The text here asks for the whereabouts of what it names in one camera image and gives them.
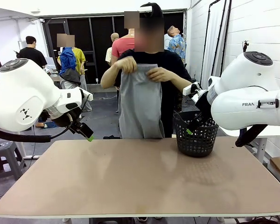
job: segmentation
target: white curtain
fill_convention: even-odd
[[[201,86],[204,89],[207,89],[208,87],[207,81],[208,78],[211,76],[211,71],[215,58],[217,39],[218,39],[220,24],[222,19],[222,13],[224,9],[224,2],[225,0],[220,0],[218,3],[210,7],[210,20],[209,20],[207,36],[206,36],[205,53],[203,58],[202,80],[201,80]],[[222,23],[221,33],[219,37],[217,55],[216,55],[215,66],[213,71],[214,76],[220,76],[228,5],[229,5],[229,1],[227,0],[225,6],[225,12],[223,15],[223,23]]]

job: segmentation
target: beige shirt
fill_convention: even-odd
[[[112,56],[112,47],[108,48],[107,54],[106,54],[106,62],[111,63],[111,56]]]

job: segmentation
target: hand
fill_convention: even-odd
[[[124,73],[132,73],[137,70],[137,63],[132,56],[118,60],[114,66],[119,70],[122,69]]]
[[[176,74],[162,67],[158,67],[149,70],[147,76],[154,82],[167,82],[171,81]]]

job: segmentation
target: laundry basket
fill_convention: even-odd
[[[192,157],[204,157],[211,153],[219,128],[213,119],[209,119],[192,134],[188,134],[187,124],[198,113],[189,111],[174,114],[178,150]]]

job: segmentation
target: black t-shirt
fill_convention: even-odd
[[[47,64],[45,57],[42,53],[34,48],[23,48],[19,52],[20,58],[27,58],[37,63],[41,68]]]
[[[186,70],[181,58],[173,52],[165,50],[164,52],[158,52],[155,54],[148,54],[145,52],[135,52],[134,50],[125,51],[119,60],[132,56],[138,64],[158,64],[158,67],[162,67],[171,72],[174,72],[178,76],[190,81],[190,75]],[[119,87],[121,81],[121,70],[119,71],[115,86]],[[173,133],[172,120],[174,110],[174,100],[178,89],[172,84],[172,82],[162,82],[162,102],[161,102],[161,121],[164,126],[165,138],[171,138]]]

